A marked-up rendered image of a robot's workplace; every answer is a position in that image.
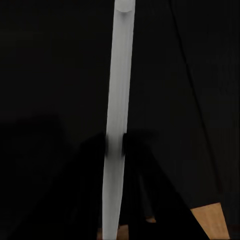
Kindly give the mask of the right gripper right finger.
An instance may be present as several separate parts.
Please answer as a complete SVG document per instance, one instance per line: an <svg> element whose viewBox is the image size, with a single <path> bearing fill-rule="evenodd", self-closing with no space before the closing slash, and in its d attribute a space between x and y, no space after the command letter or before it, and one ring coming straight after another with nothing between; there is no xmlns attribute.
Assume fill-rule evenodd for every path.
<svg viewBox="0 0 240 240"><path fill-rule="evenodd" d="M129 240L210 240L145 142L125 135ZM156 223L145 220L139 168Z"/></svg>

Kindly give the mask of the pen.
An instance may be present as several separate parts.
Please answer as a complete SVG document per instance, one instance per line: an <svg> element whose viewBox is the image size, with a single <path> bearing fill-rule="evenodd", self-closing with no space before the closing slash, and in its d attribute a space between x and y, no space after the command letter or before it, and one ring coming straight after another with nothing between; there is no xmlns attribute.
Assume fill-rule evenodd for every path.
<svg viewBox="0 0 240 240"><path fill-rule="evenodd" d="M102 179L102 240L117 240L126 161L136 0L114 0L106 141Z"/></svg>

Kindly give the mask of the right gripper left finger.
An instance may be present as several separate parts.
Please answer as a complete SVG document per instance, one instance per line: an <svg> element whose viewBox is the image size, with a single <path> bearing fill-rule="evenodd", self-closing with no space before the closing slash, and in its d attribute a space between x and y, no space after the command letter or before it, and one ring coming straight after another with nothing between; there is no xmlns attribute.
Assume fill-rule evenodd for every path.
<svg viewBox="0 0 240 240"><path fill-rule="evenodd" d="M97 240L104 162L100 133L84 142L8 240Z"/></svg>

